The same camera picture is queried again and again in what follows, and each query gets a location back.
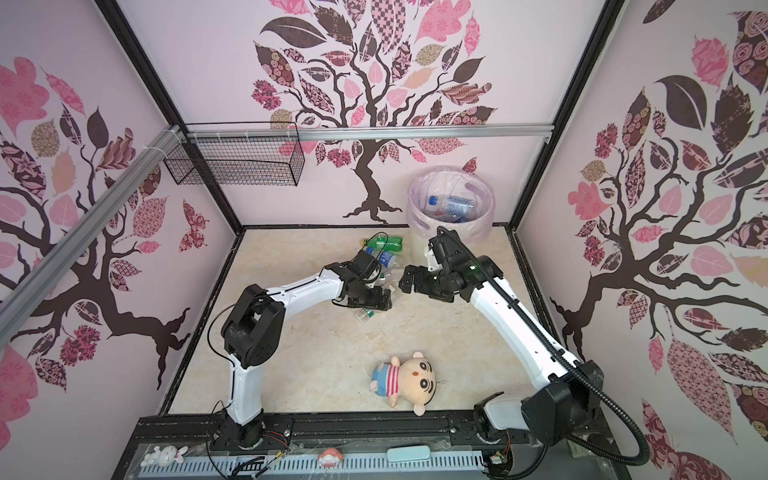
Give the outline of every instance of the wall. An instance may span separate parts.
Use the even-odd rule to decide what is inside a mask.
[[[631,2],[521,226],[568,346],[644,425],[637,480],[764,476],[765,11]]]
[[[551,122],[603,2],[121,4],[187,122],[372,127]],[[287,25],[298,25],[298,33]],[[381,61],[369,55],[377,46]],[[508,221],[540,138],[382,139],[362,142],[359,150],[352,141],[304,142],[303,148],[298,187],[224,186],[241,221],[403,223],[415,176],[473,159],[476,174],[495,188],[495,219]]]
[[[87,0],[10,2],[0,42],[5,297],[165,121]],[[204,187],[153,172],[0,349],[3,479],[111,475],[232,240]]]

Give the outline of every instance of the plastic bag liner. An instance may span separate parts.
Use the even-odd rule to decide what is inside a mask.
[[[444,194],[474,200],[475,208],[478,209],[477,219],[464,223],[446,223],[425,214],[429,197]],[[413,261],[425,264],[424,249],[429,239],[437,235],[437,227],[440,225],[449,230],[456,230],[462,242],[468,246],[481,243],[491,233],[495,206],[491,186],[458,168],[438,167],[417,177],[408,188],[406,206],[406,222],[413,232]]]

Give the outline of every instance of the marble floor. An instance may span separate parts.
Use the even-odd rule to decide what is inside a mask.
[[[264,288],[312,276],[324,265],[354,257],[363,237],[376,229],[249,230],[237,252],[214,307],[214,314],[235,303],[245,286]],[[386,229],[410,240],[408,229]],[[520,300],[533,311],[528,291],[503,227],[473,246],[491,257]],[[403,259],[410,263],[408,245]],[[223,352],[219,334],[227,313],[211,330],[211,342]],[[262,401],[267,412],[340,412],[389,410],[386,399],[368,390],[376,365],[393,355],[401,360],[416,350],[435,366],[438,388],[428,410],[470,409],[499,391],[522,396],[534,390],[517,356],[491,325],[468,303],[401,294],[394,307],[360,322],[354,310],[324,302],[283,324],[280,346],[267,362]],[[170,413],[210,413],[226,403],[227,361],[214,355],[205,338],[197,344]],[[412,406],[401,400],[398,410]]]

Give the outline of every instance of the light blue eraser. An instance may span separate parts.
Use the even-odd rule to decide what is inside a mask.
[[[429,460],[429,447],[427,445],[415,445],[413,447],[397,447],[386,451],[387,462],[418,462]]]

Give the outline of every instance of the wire mesh basket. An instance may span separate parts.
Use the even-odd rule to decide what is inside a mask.
[[[272,130],[268,135],[265,131],[190,133],[165,158],[165,166],[176,183],[193,185],[209,180],[221,185],[298,185],[304,152],[296,124],[249,123],[266,123]]]

